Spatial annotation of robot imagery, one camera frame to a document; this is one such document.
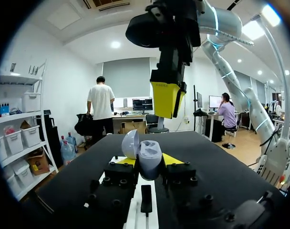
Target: black bag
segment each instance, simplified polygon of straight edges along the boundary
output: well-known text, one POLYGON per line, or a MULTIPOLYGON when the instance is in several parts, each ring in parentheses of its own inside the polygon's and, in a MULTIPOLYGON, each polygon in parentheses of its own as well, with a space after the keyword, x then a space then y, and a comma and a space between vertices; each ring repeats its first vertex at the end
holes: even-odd
POLYGON ((92 115, 78 114, 78 123, 75 125, 75 130, 82 136, 93 136, 95 130, 95 121, 92 115))

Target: water bottle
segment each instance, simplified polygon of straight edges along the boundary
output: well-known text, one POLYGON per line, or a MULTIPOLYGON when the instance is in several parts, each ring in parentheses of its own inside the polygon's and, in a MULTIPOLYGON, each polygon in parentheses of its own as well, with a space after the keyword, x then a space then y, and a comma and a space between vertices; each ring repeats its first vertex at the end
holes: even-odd
POLYGON ((68 133, 69 136, 66 138, 68 143, 72 144, 75 148, 75 153, 78 153, 78 148, 77 148, 77 143, 76 143, 76 138, 71 136, 71 132, 68 133))
POLYGON ((76 158, 74 146, 66 140, 63 141, 60 151, 65 166, 76 158))
POLYGON ((61 140, 60 140, 60 147, 63 145, 63 141, 64 141, 64 136, 61 136, 61 140))

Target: black work surface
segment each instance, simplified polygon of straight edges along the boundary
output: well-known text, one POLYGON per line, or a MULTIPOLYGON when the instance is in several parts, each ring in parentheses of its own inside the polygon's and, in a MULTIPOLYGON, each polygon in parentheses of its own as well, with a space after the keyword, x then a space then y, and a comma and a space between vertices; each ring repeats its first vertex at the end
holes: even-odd
MULTIPOLYGON (((108 135, 84 154, 73 160, 49 183, 39 189, 39 196, 53 209, 68 202, 84 205, 89 195, 90 181, 99 179, 113 156, 122 156, 124 135, 108 135)), ((196 132, 140 135, 140 141, 155 140, 163 153, 181 161, 190 161, 197 169, 197 177, 228 209, 235 209, 248 199, 259 199, 265 191, 273 193, 278 205, 281 193, 245 164, 229 155, 196 132)), ((171 205, 165 196, 161 179, 155 181, 159 228, 173 228, 171 205)))

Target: yellow sticker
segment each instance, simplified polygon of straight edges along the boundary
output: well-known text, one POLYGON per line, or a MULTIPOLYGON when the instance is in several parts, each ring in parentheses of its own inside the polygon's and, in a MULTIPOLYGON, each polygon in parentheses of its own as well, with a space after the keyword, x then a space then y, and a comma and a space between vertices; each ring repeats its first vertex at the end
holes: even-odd
MULTIPOLYGON (((176 164, 184 164, 184 162, 179 161, 178 159, 175 159, 174 157, 167 155, 165 153, 163 153, 163 158, 164 158, 164 162, 165 165, 171 165, 172 163, 176 163, 176 164)), ((118 164, 124 164, 124 163, 128 163, 130 165, 135 166, 135 160, 134 159, 129 159, 129 158, 125 158, 119 162, 117 162, 118 164)))
POLYGON ((38 171, 38 167, 36 165, 32 165, 32 167, 35 171, 38 171))

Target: metal shelving unit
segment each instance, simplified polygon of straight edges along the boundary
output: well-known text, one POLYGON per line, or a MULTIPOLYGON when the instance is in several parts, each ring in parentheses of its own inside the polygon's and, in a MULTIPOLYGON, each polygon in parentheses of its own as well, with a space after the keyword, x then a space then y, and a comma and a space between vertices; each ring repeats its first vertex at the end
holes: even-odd
POLYGON ((29 191, 31 191, 37 184, 39 184, 42 180, 44 180, 53 171, 56 171, 56 173, 58 173, 57 166, 55 164, 55 161, 54 161, 52 153, 51 153, 49 142, 47 141, 48 138, 47 138, 47 134, 46 134, 46 130, 45 130, 44 113, 43 113, 43 86, 44 86, 43 79, 44 79, 44 74, 46 71, 46 64, 47 64, 47 61, 45 61, 45 63, 43 65, 41 65, 41 67, 40 67, 40 68, 43 67, 43 71, 42 71, 41 76, 32 75, 32 74, 23 75, 20 73, 10 73, 10 72, 8 72, 8 73, 1 72, 0 73, 0 84, 32 86, 32 91, 34 92, 35 84, 38 83, 37 88, 36 88, 36 92, 40 91, 40 93, 41 93, 41 100, 40 100, 41 110, 40 111, 22 113, 22 114, 13 114, 13 115, 6 116, 6 117, 0 117, 0 124, 5 123, 5 122, 9 122, 9 121, 13 121, 13 120, 17 120, 17 119, 28 118, 28 117, 34 118, 34 117, 40 115, 43 136, 45 139, 45 141, 40 142, 39 144, 37 144, 35 146, 27 147, 23 151, 21 151, 17 154, 14 154, 12 156, 9 156, 8 158, 6 158, 5 160, 0 162, 1 166, 5 167, 5 166, 9 165, 10 163, 12 163, 13 161, 27 155, 28 153, 30 153, 30 152, 32 152, 40 147, 43 148, 46 155, 48 156, 48 158, 52 162, 52 165, 50 165, 49 173, 44 173, 44 174, 41 174, 38 176, 34 176, 34 182, 32 184, 30 184, 28 187, 25 187, 22 190, 22 192, 16 196, 17 200, 22 199, 29 191))

